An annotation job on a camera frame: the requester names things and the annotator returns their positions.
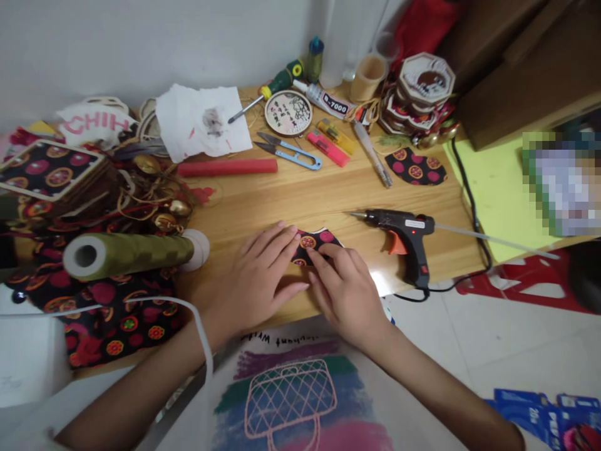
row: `hot glue gun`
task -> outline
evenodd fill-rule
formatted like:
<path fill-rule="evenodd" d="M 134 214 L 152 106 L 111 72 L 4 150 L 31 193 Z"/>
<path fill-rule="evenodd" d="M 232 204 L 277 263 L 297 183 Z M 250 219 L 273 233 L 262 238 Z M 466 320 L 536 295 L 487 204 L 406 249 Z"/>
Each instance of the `hot glue gun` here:
<path fill-rule="evenodd" d="M 430 273 L 422 238 L 434 233 L 434 218 L 382 209 L 350 214 L 393 235 L 394 243 L 388 254 L 406 255 L 404 280 L 427 293 Z"/>

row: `hand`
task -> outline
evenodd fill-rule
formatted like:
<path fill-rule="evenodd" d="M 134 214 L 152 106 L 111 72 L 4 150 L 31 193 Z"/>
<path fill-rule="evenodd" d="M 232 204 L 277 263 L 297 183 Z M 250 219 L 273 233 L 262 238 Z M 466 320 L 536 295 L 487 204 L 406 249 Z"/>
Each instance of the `hand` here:
<path fill-rule="evenodd" d="M 370 354 L 394 326 L 386 318 L 367 264 L 354 249 L 335 244 L 324 244 L 319 252 L 307 251 L 319 275 L 310 272 L 309 279 L 326 319 L 346 341 Z"/>
<path fill-rule="evenodd" d="M 280 221 L 252 236 L 240 249 L 231 271 L 215 281 L 208 314 L 230 336 L 258 326 L 309 284 L 292 283 L 278 293 L 301 236 Z"/>

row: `thread snips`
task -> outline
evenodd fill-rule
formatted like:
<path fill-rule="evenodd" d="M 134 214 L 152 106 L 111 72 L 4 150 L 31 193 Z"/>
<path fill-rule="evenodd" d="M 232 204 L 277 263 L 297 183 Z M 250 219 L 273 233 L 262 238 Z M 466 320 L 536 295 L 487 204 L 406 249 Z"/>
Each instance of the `thread snips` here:
<path fill-rule="evenodd" d="M 273 155 L 277 155 L 278 157 L 282 157 L 288 161 L 291 161 L 292 163 L 296 163 L 297 165 L 303 166 L 307 169 L 311 169 L 311 170 L 318 170 L 321 168 L 322 163 L 321 163 L 321 159 L 318 157 L 315 157 L 313 155 L 311 155 L 309 152 L 305 152 L 303 149 L 299 149 L 298 147 L 295 147 L 293 145 L 288 144 L 285 141 L 282 141 L 280 138 L 272 136 L 272 135 L 268 135 L 266 133 L 262 133 L 262 132 L 257 132 L 257 134 L 263 138 L 265 141 L 267 141 L 266 143 L 260 143 L 260 142 L 256 142 L 253 141 L 256 145 L 258 145 L 261 149 L 265 150 L 266 152 L 272 153 Z M 286 149 L 292 150 L 293 152 L 296 152 L 296 154 L 293 155 L 289 155 L 285 152 L 282 152 L 281 150 L 277 150 L 276 146 L 282 146 Z M 302 161 L 299 157 L 303 155 L 306 158 L 308 158 L 309 160 L 313 161 L 313 164 L 309 164 L 306 163 L 305 161 Z"/>

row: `yellow lighter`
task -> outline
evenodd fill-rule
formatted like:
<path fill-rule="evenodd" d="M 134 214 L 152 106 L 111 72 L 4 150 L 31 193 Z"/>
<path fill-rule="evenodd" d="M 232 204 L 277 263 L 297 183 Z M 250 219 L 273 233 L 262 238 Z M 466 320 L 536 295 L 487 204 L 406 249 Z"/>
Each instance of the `yellow lighter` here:
<path fill-rule="evenodd" d="M 328 138 L 338 144 L 346 153 L 352 155 L 357 148 L 357 143 L 342 133 L 328 119 L 322 119 L 317 124 L 317 128 L 324 132 Z"/>

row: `wooden table surface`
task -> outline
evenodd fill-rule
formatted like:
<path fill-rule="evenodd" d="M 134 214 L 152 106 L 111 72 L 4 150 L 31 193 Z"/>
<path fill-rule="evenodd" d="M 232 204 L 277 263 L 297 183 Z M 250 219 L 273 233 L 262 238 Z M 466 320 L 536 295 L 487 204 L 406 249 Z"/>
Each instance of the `wooden table surface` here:
<path fill-rule="evenodd" d="M 241 98 L 254 96 L 256 89 L 240 90 Z M 249 124 L 262 106 L 247 113 Z M 327 117 L 347 136 L 355 138 L 349 123 L 329 116 L 314 107 L 313 125 Z M 257 132 L 271 133 L 262 117 L 258 117 L 250 134 L 252 140 L 262 142 Z M 384 132 L 375 125 L 371 138 L 376 151 L 391 153 L 394 147 L 378 145 Z M 286 139 L 297 145 L 294 139 Z M 328 228 L 346 247 L 359 251 L 367 262 L 380 295 L 384 296 L 409 289 L 402 281 L 404 259 L 389 256 L 390 238 L 380 229 L 344 212 L 370 208 L 404 210 L 426 214 L 450 226 L 470 229 L 460 185 L 453 173 L 442 146 L 434 147 L 420 155 L 438 158 L 447 168 L 448 180 L 438 186 L 410 185 L 390 171 L 394 184 L 390 189 L 380 181 L 363 150 L 355 152 L 344 167 L 318 151 L 305 137 L 297 138 L 300 147 L 320 157 L 323 166 L 311 171 L 283 158 L 276 157 L 276 174 L 236 175 L 214 179 L 187 179 L 191 187 L 212 187 L 217 192 L 208 206 L 198 208 L 188 225 L 207 235 L 211 253 L 207 263 L 198 271 L 182 274 L 178 280 L 178 293 L 200 307 L 210 302 L 204 294 L 206 282 L 223 274 L 233 261 L 241 243 L 254 231 L 264 229 L 278 220 L 296 224 L 307 232 Z M 238 153 L 230 159 L 273 158 L 258 147 Z M 424 238 L 431 282 L 443 281 L 483 268 L 476 240 L 447 231 L 436 231 Z M 285 281 L 307 281 L 305 267 L 290 265 Z M 297 295 L 287 303 L 266 326 L 275 326 L 319 314 L 311 290 Z"/>

